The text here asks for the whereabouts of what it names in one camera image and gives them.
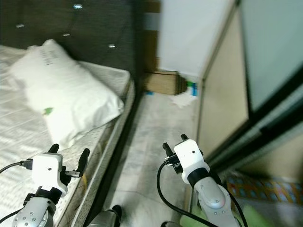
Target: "green sticker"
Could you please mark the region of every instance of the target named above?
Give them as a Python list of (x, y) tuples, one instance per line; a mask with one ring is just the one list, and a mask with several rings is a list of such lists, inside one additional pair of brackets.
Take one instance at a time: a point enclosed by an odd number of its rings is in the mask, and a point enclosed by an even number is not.
[(48, 107), (48, 108), (45, 108), (44, 109), (44, 113), (43, 115), (49, 115), (51, 112), (53, 111), (53, 108), (52, 107)]
[(187, 82), (187, 86), (188, 86), (188, 87), (192, 87), (192, 86), (193, 86), (193, 82), (188, 81), (188, 82)]

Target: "tiled floor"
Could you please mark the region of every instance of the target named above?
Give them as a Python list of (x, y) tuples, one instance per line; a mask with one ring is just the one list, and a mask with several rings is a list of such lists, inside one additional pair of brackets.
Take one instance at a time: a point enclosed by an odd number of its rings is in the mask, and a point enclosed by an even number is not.
[[(122, 227), (178, 222), (180, 215), (158, 195), (156, 175), (165, 158), (162, 144), (168, 142), (173, 148), (181, 141), (181, 134), (193, 135), (195, 108), (196, 101), (181, 109), (167, 95), (143, 97), (104, 205), (105, 209), (116, 204), (123, 207)], [(185, 184), (170, 166), (161, 174), (161, 189), (171, 203), (183, 207)]]

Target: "black cable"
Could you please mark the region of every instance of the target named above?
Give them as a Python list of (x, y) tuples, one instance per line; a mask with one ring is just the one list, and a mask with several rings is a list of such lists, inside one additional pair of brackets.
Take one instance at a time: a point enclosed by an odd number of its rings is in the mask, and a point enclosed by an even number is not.
[(0, 170), (0, 173), (2, 173), (4, 170), (7, 170), (8, 168), (11, 168), (13, 166), (22, 166), (23, 165), (23, 162), (15, 162), (13, 164), (10, 164), (6, 167), (4, 167), (3, 169)]
[(173, 222), (173, 221), (164, 221), (160, 227), (166, 227), (167, 224), (172, 223), (174, 226), (182, 227), (179, 223)]
[(16, 210), (15, 212), (12, 212), (11, 214), (8, 214), (8, 215), (5, 216), (4, 218), (2, 218), (2, 219), (0, 220), (0, 224), (1, 224), (3, 221), (5, 221), (6, 219), (8, 219), (8, 218), (14, 216), (15, 214), (18, 214), (20, 210), (22, 210), (22, 208), (19, 209), (19, 210)]
[(247, 222), (246, 222), (246, 219), (245, 219), (244, 214), (243, 214), (243, 211), (242, 211), (240, 205), (238, 204), (236, 198), (235, 198), (230, 192), (228, 192), (228, 193), (229, 193), (229, 195), (230, 195), (232, 201), (233, 201), (234, 204), (236, 205), (236, 207), (237, 207), (237, 209), (238, 209), (238, 212), (240, 213), (240, 216), (241, 216), (241, 219), (242, 219), (242, 221), (243, 221), (244, 227), (248, 227)]
[(198, 221), (198, 222), (200, 222), (200, 223), (202, 223), (202, 224), (204, 224), (204, 225), (206, 225), (206, 226), (209, 226), (209, 227), (218, 227), (218, 226), (212, 224), (212, 223), (209, 222), (209, 221), (206, 221), (206, 220), (204, 220), (204, 219), (202, 219), (202, 218), (200, 218), (200, 217), (198, 217), (198, 216), (196, 216), (196, 215), (194, 215), (194, 214), (191, 214), (191, 213), (189, 213), (189, 212), (187, 212), (187, 211), (185, 211), (185, 210), (183, 210), (183, 209), (180, 209), (180, 208), (178, 208), (178, 207), (172, 205), (171, 203), (169, 203), (169, 202), (164, 198), (164, 196), (163, 196), (163, 194), (162, 194), (162, 192), (161, 192), (161, 188), (160, 188), (160, 174), (161, 174), (161, 170), (163, 169), (163, 167), (164, 167), (165, 165), (166, 165), (165, 163), (162, 163), (161, 166), (159, 167), (158, 173), (157, 173), (157, 189), (158, 189), (158, 194), (159, 194), (160, 198), (162, 199), (162, 201), (163, 201), (167, 206), (169, 206), (169, 207), (172, 208), (173, 210), (179, 212), (180, 214), (186, 215), (186, 216), (188, 216), (188, 217), (190, 217), (190, 218), (192, 218), (192, 219), (194, 219), (194, 220), (196, 220), (196, 221)]

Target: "cardboard box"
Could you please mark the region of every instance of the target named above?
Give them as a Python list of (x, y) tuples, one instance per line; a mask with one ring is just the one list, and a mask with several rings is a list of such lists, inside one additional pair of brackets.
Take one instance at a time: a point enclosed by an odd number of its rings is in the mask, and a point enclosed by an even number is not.
[(167, 95), (178, 95), (186, 91), (187, 81), (175, 71), (156, 71), (147, 73), (145, 89)]
[(144, 67), (146, 72), (154, 72), (157, 69), (157, 48), (160, 28), (159, 0), (146, 0), (145, 2), (145, 28), (144, 28)]

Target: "colorful mat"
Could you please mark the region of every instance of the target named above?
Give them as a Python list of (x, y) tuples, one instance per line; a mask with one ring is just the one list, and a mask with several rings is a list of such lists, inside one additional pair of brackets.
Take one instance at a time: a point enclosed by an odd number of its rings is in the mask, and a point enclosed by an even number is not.
[(303, 205), (303, 183), (231, 175), (227, 178), (227, 188), (237, 197)]

